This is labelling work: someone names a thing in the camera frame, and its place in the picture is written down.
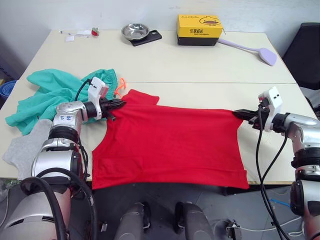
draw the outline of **yellow box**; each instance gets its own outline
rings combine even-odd
[[[179,45],[214,46],[222,30],[217,16],[178,14],[176,32]]]

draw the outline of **lavender handle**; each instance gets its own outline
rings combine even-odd
[[[224,39],[221,39],[221,38],[219,38],[217,42],[221,43],[221,44],[229,45],[231,47],[246,49],[246,50],[249,50],[249,51],[259,51],[259,49],[257,49],[257,48],[250,48],[250,47],[246,47],[246,46],[241,46],[239,44],[236,44],[234,42],[227,41],[227,40],[224,40]]]

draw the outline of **purple spatula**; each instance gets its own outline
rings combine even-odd
[[[277,55],[275,53],[273,53],[272,51],[270,51],[267,48],[250,48],[250,47],[246,47],[246,46],[241,46],[239,44],[233,43],[231,41],[227,41],[224,39],[219,38],[218,39],[218,43],[221,44],[225,44],[225,45],[229,45],[231,47],[235,47],[235,48],[241,48],[241,49],[246,49],[249,51],[255,51],[259,53],[260,58],[265,61],[267,64],[269,64],[270,66],[275,65],[276,61],[277,61]]]

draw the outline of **metal bowl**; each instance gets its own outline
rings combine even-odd
[[[142,23],[130,23],[121,29],[121,33],[129,41],[140,40],[149,34],[149,28]]]

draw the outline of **teal shirt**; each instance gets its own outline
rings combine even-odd
[[[18,102],[16,113],[6,117],[6,123],[11,127],[17,127],[22,135],[29,134],[39,119],[53,120],[56,115],[56,106],[74,101],[82,83],[93,77],[101,79],[108,85],[106,98],[113,99],[118,85],[113,69],[99,69],[81,80],[57,69],[45,69],[32,73],[26,79],[38,85],[39,89],[33,96]],[[86,84],[79,94],[78,101],[88,101],[88,88],[89,84]]]

